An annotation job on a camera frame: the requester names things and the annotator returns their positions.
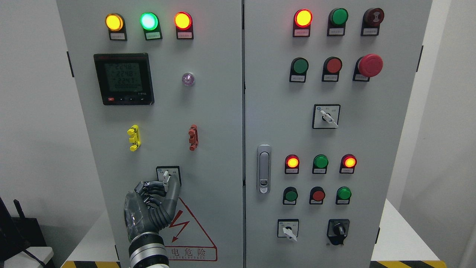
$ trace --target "yellow black hazard tape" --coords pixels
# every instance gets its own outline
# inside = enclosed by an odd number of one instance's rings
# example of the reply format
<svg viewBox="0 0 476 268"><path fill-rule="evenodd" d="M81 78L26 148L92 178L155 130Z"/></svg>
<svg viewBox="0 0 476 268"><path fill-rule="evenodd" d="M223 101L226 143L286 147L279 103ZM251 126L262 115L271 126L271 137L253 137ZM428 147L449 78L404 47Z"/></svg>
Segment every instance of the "yellow black hazard tape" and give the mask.
<svg viewBox="0 0 476 268"><path fill-rule="evenodd" d="M372 261L370 268L446 268L441 260Z"/></svg>
<svg viewBox="0 0 476 268"><path fill-rule="evenodd" d="M116 261L66 261L61 268L120 268Z"/></svg>
<svg viewBox="0 0 476 268"><path fill-rule="evenodd" d="M61 268L120 268L114 261L67 261ZM441 260L372 261L370 268L446 268Z"/></svg>

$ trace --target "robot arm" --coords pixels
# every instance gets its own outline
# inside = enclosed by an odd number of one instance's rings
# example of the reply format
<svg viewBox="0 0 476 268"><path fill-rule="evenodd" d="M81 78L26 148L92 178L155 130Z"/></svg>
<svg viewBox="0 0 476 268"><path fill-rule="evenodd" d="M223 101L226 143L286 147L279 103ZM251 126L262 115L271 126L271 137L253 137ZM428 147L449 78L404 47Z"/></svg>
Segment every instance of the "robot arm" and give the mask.
<svg viewBox="0 0 476 268"><path fill-rule="evenodd" d="M165 182L140 182L133 192L126 195L124 218L131 242L131 268L169 267L159 231L169 226L174 218L179 193L179 179L169 175Z"/></svg>

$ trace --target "white table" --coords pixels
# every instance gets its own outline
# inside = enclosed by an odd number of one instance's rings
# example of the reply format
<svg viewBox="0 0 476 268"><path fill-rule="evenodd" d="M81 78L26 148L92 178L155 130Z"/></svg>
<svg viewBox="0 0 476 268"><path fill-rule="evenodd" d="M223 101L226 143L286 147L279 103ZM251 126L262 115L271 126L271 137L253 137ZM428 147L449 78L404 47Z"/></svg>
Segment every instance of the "white table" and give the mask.
<svg viewBox="0 0 476 268"><path fill-rule="evenodd" d="M27 250L36 256L39 260L45 264L53 257L53 249L50 247L29 247ZM24 252L20 252L17 255L7 259L5 261L5 268L40 268L41 264L35 259L26 255Z"/></svg>
<svg viewBox="0 0 476 268"><path fill-rule="evenodd" d="M439 260L388 200L380 228L372 260ZM114 245L108 214L104 211L68 260L118 261Z"/></svg>

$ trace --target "gray metal panel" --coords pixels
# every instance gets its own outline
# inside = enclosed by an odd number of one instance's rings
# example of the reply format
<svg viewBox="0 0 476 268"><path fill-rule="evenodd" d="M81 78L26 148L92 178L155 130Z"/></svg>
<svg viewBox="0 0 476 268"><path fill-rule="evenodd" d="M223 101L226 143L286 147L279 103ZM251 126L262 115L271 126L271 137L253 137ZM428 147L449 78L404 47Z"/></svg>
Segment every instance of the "gray metal panel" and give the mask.
<svg viewBox="0 0 476 268"><path fill-rule="evenodd" d="M241 1L58 0L58 8L122 266L129 266L125 194L140 180L156 179L156 166L179 165L180 197L216 244L218 261L171 266L241 267ZM193 18L192 41L176 39L173 18L179 11ZM104 20L113 12L124 17L128 41L109 40ZM163 40L145 41L143 12L157 14ZM155 104L104 106L93 54L137 52L149 54ZM182 85L185 72L195 74L194 86ZM130 152L126 131L133 124L140 127L142 146ZM198 125L200 138L194 152L188 149L191 124ZM160 233L166 246L180 228ZM196 241L200 234L186 233L190 228L175 243L202 246L195 244L203 242Z"/></svg>
<svg viewBox="0 0 476 268"><path fill-rule="evenodd" d="M327 18L346 8L346 35L327 37ZM361 37L364 12L385 11L377 37ZM246 239L247 267L368 267L397 152L431 1L247 0L246 71ZM292 38L299 9L314 20L309 38ZM356 61L369 53L384 59L384 69L370 82L352 82ZM323 63L343 61L339 82L321 82ZM306 83L289 83L296 57L309 61ZM312 129L314 104L341 105L339 128ZM256 189L256 149L269 144L271 191ZM345 154L357 157L353 175L339 174ZM285 157L300 157L298 175L284 174ZM326 175L311 174L318 154L329 158ZM283 190L298 190L297 205L282 205ZM309 205L312 187L326 192L323 205ZM352 190L348 206L335 204L341 186ZM277 238L277 219L299 219L293 244ZM329 219L350 219L345 245L328 245Z"/></svg>

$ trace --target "green indicator light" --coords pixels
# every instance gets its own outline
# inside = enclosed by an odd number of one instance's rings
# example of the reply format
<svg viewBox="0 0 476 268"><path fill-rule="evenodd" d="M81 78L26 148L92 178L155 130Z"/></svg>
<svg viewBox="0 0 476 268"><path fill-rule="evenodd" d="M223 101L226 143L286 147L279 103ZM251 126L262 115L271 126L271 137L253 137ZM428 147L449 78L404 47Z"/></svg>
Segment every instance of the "green indicator light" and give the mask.
<svg viewBox="0 0 476 268"><path fill-rule="evenodd" d="M292 202L298 198L298 194L295 191L289 191L286 193L285 198L287 201Z"/></svg>
<svg viewBox="0 0 476 268"><path fill-rule="evenodd" d="M159 20L154 13L147 12L140 16L140 24L148 31L153 31L159 25Z"/></svg>
<svg viewBox="0 0 476 268"><path fill-rule="evenodd" d="M343 200L349 199L351 195L352 193L348 187L342 187L337 191L337 196Z"/></svg>
<svg viewBox="0 0 476 268"><path fill-rule="evenodd" d="M327 159L327 156L325 155L318 155L314 158L314 165L317 168L326 168L328 164L329 164L329 160Z"/></svg>
<svg viewBox="0 0 476 268"><path fill-rule="evenodd" d="M331 13L331 22L335 26L339 26L346 23L348 18L349 13L345 9L335 9Z"/></svg>
<svg viewBox="0 0 476 268"><path fill-rule="evenodd" d="M304 59L299 59L299 60L295 61L294 65L293 65L293 69L297 73L304 73L305 71L307 71L308 67L309 66L307 64L307 61L304 60Z"/></svg>

